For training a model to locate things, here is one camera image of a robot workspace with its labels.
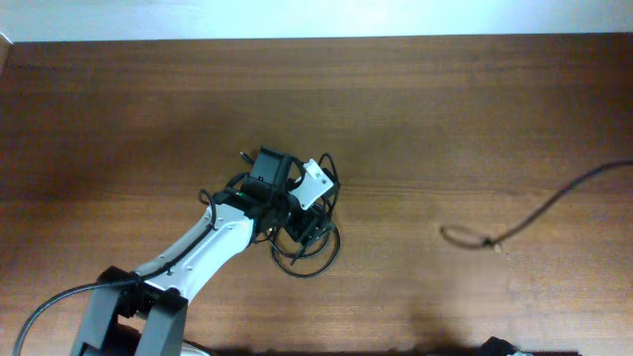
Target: white wall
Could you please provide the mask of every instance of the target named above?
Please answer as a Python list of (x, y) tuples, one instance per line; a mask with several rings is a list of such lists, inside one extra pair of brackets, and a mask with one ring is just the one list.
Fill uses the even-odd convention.
[(631, 0), (0, 0), (13, 42), (631, 31)]

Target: black plastic part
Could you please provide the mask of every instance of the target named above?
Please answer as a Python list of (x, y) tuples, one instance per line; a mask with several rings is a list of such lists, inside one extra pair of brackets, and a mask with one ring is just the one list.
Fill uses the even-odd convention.
[(240, 153), (239, 153), (239, 156), (240, 156), (240, 157), (241, 157), (241, 159), (243, 159), (243, 160), (244, 160), (244, 162), (246, 162), (247, 164), (249, 164), (249, 165), (253, 165), (253, 164), (255, 164), (255, 161), (254, 161), (252, 158), (250, 158), (250, 156), (249, 156), (248, 154), (246, 154), (246, 153), (244, 153), (244, 152), (240, 152)]
[(506, 356), (516, 351), (518, 350), (511, 343), (493, 336), (477, 350), (475, 356)]
[[(129, 279), (134, 274), (110, 267), (99, 282)], [(145, 283), (92, 293), (71, 356), (180, 355), (188, 301), (175, 290), (159, 291)], [(143, 333), (120, 325), (119, 315), (147, 312)]]
[(321, 206), (311, 206), (304, 214), (293, 215), (284, 225), (284, 229), (295, 242), (310, 247), (323, 236), (330, 226), (331, 219)]
[(246, 177), (248, 177), (248, 172), (239, 173), (235, 175), (234, 177), (230, 178), (230, 180), (226, 183), (226, 186), (232, 188), (235, 186), (235, 184), (239, 183), (242, 179)]
[(261, 215), (261, 202), (254, 200), (232, 187), (226, 187), (223, 191), (217, 192), (213, 198), (217, 205), (227, 204), (232, 206), (243, 211), (247, 218), (256, 219)]
[(262, 202), (275, 192), (285, 193), (295, 157), (261, 147), (250, 175), (241, 184), (241, 192)]
[[(327, 260), (327, 262), (325, 262), (325, 264), (319, 268), (318, 270), (314, 271), (313, 273), (308, 273), (308, 274), (301, 274), (301, 273), (297, 273), (294, 271), (289, 270), (288, 268), (284, 267), (284, 265), (281, 263), (281, 261), (277, 258), (277, 251), (275, 246), (275, 239), (276, 236), (273, 237), (273, 239), (271, 240), (271, 244), (273, 245), (273, 247), (271, 247), (270, 249), (270, 253), (271, 256), (273, 258), (273, 261), (275, 262), (275, 264), (277, 265), (277, 267), (279, 267), (282, 271), (284, 271), (284, 273), (286, 273), (287, 275), (291, 276), (291, 277), (295, 277), (295, 278), (301, 278), (301, 279), (309, 279), (309, 278), (313, 278), (313, 277), (317, 277), (319, 276), (321, 273), (327, 271), (327, 269), (332, 265), (332, 263), (334, 263), (334, 261), (336, 260), (336, 257), (338, 256), (338, 252), (340, 252), (340, 232), (338, 231), (338, 228), (334, 228), (333, 231), (334, 233), (334, 238), (336, 241), (336, 246), (334, 247), (334, 251), (332, 252), (332, 255), (329, 257), (329, 260)], [(297, 259), (301, 259), (301, 256), (295, 256), (293, 259), (297, 260)]]

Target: robotic arm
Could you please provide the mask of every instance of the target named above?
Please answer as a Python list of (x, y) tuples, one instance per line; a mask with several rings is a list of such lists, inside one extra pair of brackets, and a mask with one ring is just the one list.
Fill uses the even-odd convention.
[[(321, 168), (325, 158), (331, 171)], [(156, 258), (138, 266), (133, 273), (116, 267), (106, 270), (99, 282), (112, 287), (93, 292), (71, 351), (79, 355), (208, 355), (183, 343), (188, 305), (216, 272), (251, 243), (268, 240), (277, 265), (295, 277), (309, 278), (283, 267), (277, 255), (306, 258), (306, 250), (321, 240), (324, 249), (331, 233), (337, 246), (324, 270), (340, 247), (340, 236), (331, 221), (340, 183), (329, 154), (319, 163), (302, 162), (285, 153), (262, 147), (250, 173), (241, 173), (213, 196), (201, 191), (208, 205), (202, 218), (178, 241)], [(292, 165), (301, 177), (290, 179)], [(235, 185), (241, 182), (239, 189)], [(284, 229), (300, 244), (297, 252), (283, 251), (275, 241)], [(256, 237), (263, 233), (264, 240)], [(141, 283), (117, 286), (116, 281), (142, 278)], [(143, 333), (118, 324), (118, 316), (146, 318)]]

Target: black cable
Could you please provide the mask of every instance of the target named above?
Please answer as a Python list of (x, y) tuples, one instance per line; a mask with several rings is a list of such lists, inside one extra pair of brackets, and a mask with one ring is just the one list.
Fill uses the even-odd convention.
[(301, 256), (297, 256), (295, 253), (290, 253), (290, 252), (284, 251), (281, 247), (279, 247), (275, 243), (275, 241), (277, 240), (277, 236), (279, 235), (280, 231), (281, 231), (281, 228), (278, 228), (274, 234), (273, 234), (273, 231), (271, 231), (268, 234), (268, 236), (265, 239), (260, 240), (260, 242), (263, 242), (263, 241), (270, 242), (271, 249), (274, 249), (280, 255), (282, 255), (282, 256), (284, 256), (286, 258), (290, 258), (290, 259), (302, 260), (302, 259), (308, 259), (308, 258), (311, 258), (311, 257), (316, 257), (316, 256), (318, 256), (320, 253), (322, 253), (325, 250), (325, 248), (327, 247), (327, 242), (329, 241), (329, 232), (328, 232), (327, 235), (325, 236), (325, 238), (323, 239), (323, 242), (321, 243), (321, 246), (319, 248), (317, 248), (313, 252), (304, 253)]
[[(208, 201), (204, 201), (202, 199), (203, 195), (207, 196)], [(63, 299), (66, 299), (68, 297), (74, 296), (76, 294), (83, 293), (83, 292), (90, 292), (90, 291), (94, 291), (94, 290), (102, 289), (102, 288), (124, 287), (124, 286), (131, 286), (131, 285), (134, 285), (134, 284), (139, 284), (139, 283), (142, 283), (142, 282), (144, 282), (146, 280), (149, 280), (149, 279), (152, 279), (154, 277), (160, 276), (161, 274), (165, 273), (166, 271), (171, 269), (173, 266), (175, 266), (178, 262), (180, 262), (180, 260), (183, 259), (189, 252), (191, 252), (191, 250), (194, 249), (196, 247), (196, 245), (198, 243), (200, 243), (200, 241), (202, 241), (209, 234), (209, 232), (211, 232), (212, 229), (215, 228), (215, 225), (216, 225), (216, 218), (217, 218), (217, 215), (218, 215), (217, 214), (218, 211), (216, 209), (216, 203), (214, 202), (213, 198), (211, 197), (211, 194), (208, 191), (202, 189), (198, 193), (198, 200), (204, 205), (210, 205), (211, 206), (211, 211), (212, 211), (213, 216), (211, 218), (211, 222), (207, 224), (207, 226), (205, 227), (203, 232), (201, 232), (200, 235), (198, 235), (187, 246), (187, 248), (185, 248), (176, 257), (171, 259), (169, 262), (166, 262), (164, 265), (162, 265), (157, 270), (155, 270), (155, 271), (153, 271), (151, 273), (148, 273), (146, 275), (137, 276), (136, 278), (131, 278), (131, 279), (125, 280), (125, 281), (97, 282), (97, 283), (91, 283), (91, 284), (87, 284), (87, 285), (83, 285), (83, 286), (79, 286), (79, 287), (74, 287), (74, 288), (71, 288), (69, 290), (63, 291), (63, 292), (55, 295), (54, 297), (50, 298), (49, 300), (47, 300), (46, 302), (41, 304), (37, 309), (35, 309), (31, 313), (31, 315), (29, 316), (27, 321), (25, 321), (24, 325), (22, 325), (22, 329), (20, 330), (20, 333), (18, 334), (18, 338), (16, 339), (16, 343), (13, 346), (13, 356), (20, 356), (20, 353), (22, 352), (22, 347), (24, 346), (24, 341), (27, 338), (27, 334), (29, 333), (29, 330), (33, 326), (33, 323), (36, 321), (36, 319), (45, 310), (47, 310), (48, 308), (52, 307), (57, 302), (59, 302), (59, 301), (61, 301)]]
[[(329, 152), (326, 152), (324, 154), (321, 155), (321, 157), (318, 159), (318, 166), (321, 166), (321, 164), (323, 163), (323, 160), (327, 157), (327, 159), (329, 160), (329, 165), (332, 167), (332, 174), (334, 175), (334, 184), (339, 183), (338, 181), (338, 173), (336, 172), (336, 165), (334, 165), (334, 159), (332, 158), (332, 155), (329, 154)], [(336, 192), (334, 193), (334, 200), (332, 201), (331, 205), (329, 204), (329, 201), (327, 201), (327, 204), (329, 206), (329, 210), (327, 211), (327, 215), (329, 217), (332, 217), (332, 213), (334, 212), (334, 207), (336, 206), (336, 202), (338, 202), (338, 192), (340, 191), (340, 187), (339, 189), (336, 189)]]
[(235, 184), (239, 183), (242, 179), (244, 179), (247, 176), (248, 176), (248, 172), (238, 173), (234, 177), (230, 178), (230, 180), (228, 180), (228, 182), (226, 183), (226, 186), (232, 188), (235, 186)]
[[(471, 250), (478, 250), (482, 248), (493, 248), (496, 245), (499, 245), (500, 243), (508, 240), (509, 238), (517, 235), (518, 233), (522, 232), (524, 229), (529, 227), (537, 219), (539, 219), (543, 214), (545, 214), (550, 208), (552, 208), (552, 206), (554, 206), (556, 202), (558, 202), (561, 198), (563, 198), (568, 193), (576, 189), (579, 185), (586, 182), (588, 179), (595, 177), (599, 174), (605, 173), (609, 170), (625, 167), (625, 166), (633, 166), (633, 159), (623, 159), (623, 160), (607, 162), (593, 168), (591, 171), (575, 178), (570, 183), (568, 183), (567, 186), (563, 187), (561, 190), (556, 192), (556, 194), (554, 194), (541, 207), (535, 210), (532, 214), (530, 214), (525, 220), (520, 222), (518, 225), (516, 225), (515, 227), (507, 230), (506, 232), (496, 237), (477, 234), (476, 232), (473, 232), (472, 230), (466, 227), (462, 227), (458, 225), (442, 226), (439, 232), (442, 235), (442, 238), (444, 238), (444, 240), (460, 248), (471, 249)], [(482, 242), (478, 243), (478, 242), (462, 241), (459, 238), (454, 237), (454, 235), (451, 233), (451, 230), (454, 232), (462, 233), (464, 235), (469, 235), (469, 237), (477, 237)]]
[(319, 268), (318, 270), (314, 271), (313, 273), (301, 274), (301, 273), (293, 272), (293, 271), (289, 270), (288, 268), (284, 267), (281, 264), (281, 262), (279, 261), (279, 259), (277, 259), (277, 255), (275, 254), (275, 249), (271, 248), (271, 253), (270, 254), (273, 257), (273, 261), (275, 261), (275, 264), (277, 265), (277, 267), (279, 267), (287, 275), (295, 277), (295, 278), (301, 278), (301, 279), (309, 279), (309, 278), (316, 277), (316, 276), (320, 275), (321, 273), (325, 272), (332, 265), (332, 263), (334, 262), (334, 260), (338, 256), (338, 252), (340, 251), (340, 232), (338, 232), (338, 227), (335, 227), (332, 232), (334, 233), (334, 237), (336, 239), (336, 248), (332, 252), (331, 257), (329, 257), (329, 260), (327, 260), (325, 265), (323, 265), (323, 267)]
[[(329, 160), (330, 166), (332, 167), (332, 174), (333, 174), (333, 182), (336, 185), (336, 191), (334, 192), (334, 200), (332, 201), (332, 203), (329, 201), (328, 198), (326, 197), (321, 197), (321, 200), (323, 201), (323, 205), (318, 205), (318, 204), (314, 204), (313, 208), (320, 208), (322, 210), (322, 212), (324, 213), (324, 216), (331, 221), (332, 218), (332, 214), (334, 211), (334, 207), (336, 206), (336, 202), (338, 201), (338, 194), (340, 191), (340, 184), (338, 181), (338, 172), (336, 171), (336, 165), (334, 164), (334, 159), (332, 158), (331, 154), (329, 154), (328, 152), (324, 153), (320, 159), (318, 160), (318, 166), (320, 167), (323, 163), (323, 161), (325, 159)], [(300, 167), (300, 169), (303, 167), (300, 163), (302, 163), (301, 161), (294, 161), (295, 164), (297, 164), (298, 167)], [(302, 171), (302, 179), (298, 179), (297, 180), (297, 184), (296, 185), (290, 185), (290, 189), (295, 189), (297, 188), (301, 182), (303, 181), (304, 178), (304, 174), (305, 174), (305, 170)], [(334, 259), (336, 258), (336, 256), (338, 255), (338, 251), (340, 249), (340, 233), (338, 231), (338, 229), (335, 227), (333, 230), (331, 231), (325, 231), (325, 237), (323, 239), (323, 242), (321, 243), (321, 245), (313, 252), (310, 253), (301, 253), (304, 249), (304, 247), (302, 246), (302, 248), (299, 249), (298, 252), (296, 253), (291, 253), (288, 251), (285, 251), (284, 249), (282, 249), (280, 246), (277, 245), (277, 238), (279, 236), (279, 233), (281, 232), (281, 229), (283, 228), (283, 226), (286, 225), (288, 219), (290, 218), (290, 216), (287, 217), (287, 220), (283, 223), (281, 223), (280, 225), (277, 226), (273, 226), (273, 229), (266, 235), (265, 238), (260, 239), (260, 240), (254, 240), (253, 243), (261, 243), (261, 242), (265, 242), (268, 241), (270, 243), (270, 253), (273, 257), (273, 260), (275, 261), (275, 264), (277, 265), (277, 267), (279, 267), (284, 273), (286, 273), (289, 276), (292, 277), (296, 277), (296, 278), (312, 278), (312, 277), (316, 277), (318, 275), (320, 275), (321, 273), (323, 273), (325, 270), (327, 270), (329, 268), (329, 266), (334, 262)], [(313, 258), (318, 256), (319, 254), (321, 254), (322, 252), (325, 251), (325, 248), (328, 246), (329, 243), (329, 236), (330, 234), (335, 231), (335, 235), (336, 235), (336, 246), (334, 247), (334, 251), (332, 252), (332, 256), (330, 257), (330, 259), (323, 265), (323, 267), (321, 267), (320, 269), (318, 269), (317, 271), (313, 272), (313, 273), (309, 273), (309, 274), (300, 274), (300, 273), (296, 273), (293, 272), (289, 269), (287, 269), (286, 267), (284, 267), (281, 262), (278, 259), (278, 255), (285, 257), (285, 258), (289, 258), (291, 259), (293, 262), (291, 263), (291, 265), (296, 261), (296, 260), (306, 260), (309, 258)]]
[(255, 161), (254, 161), (252, 158), (250, 158), (250, 156), (249, 156), (248, 154), (246, 154), (246, 153), (244, 153), (244, 152), (240, 152), (240, 153), (239, 153), (239, 156), (240, 156), (240, 157), (241, 157), (241, 159), (243, 159), (243, 160), (244, 160), (244, 162), (246, 162), (247, 164), (249, 164), (249, 165), (255, 165)]

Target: wood grain surface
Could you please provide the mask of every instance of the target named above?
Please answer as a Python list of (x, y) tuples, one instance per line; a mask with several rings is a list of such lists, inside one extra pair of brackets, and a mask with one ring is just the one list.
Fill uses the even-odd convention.
[[(631, 35), (15, 44), (0, 80), (0, 353), (49, 296), (179, 238), (203, 213), (198, 190), (261, 144), (334, 156), (340, 256), (302, 281), (247, 248), (194, 300), (187, 338), (630, 352), (631, 169), (500, 254), (457, 250), (438, 228), (501, 232), (633, 156), (632, 54)], [(67, 354), (87, 299), (47, 311), (24, 354)]]
[(11, 43), (0, 34), (0, 75), (2, 75), (2, 68), (4, 68), (4, 62), (9, 56), (10, 48)]

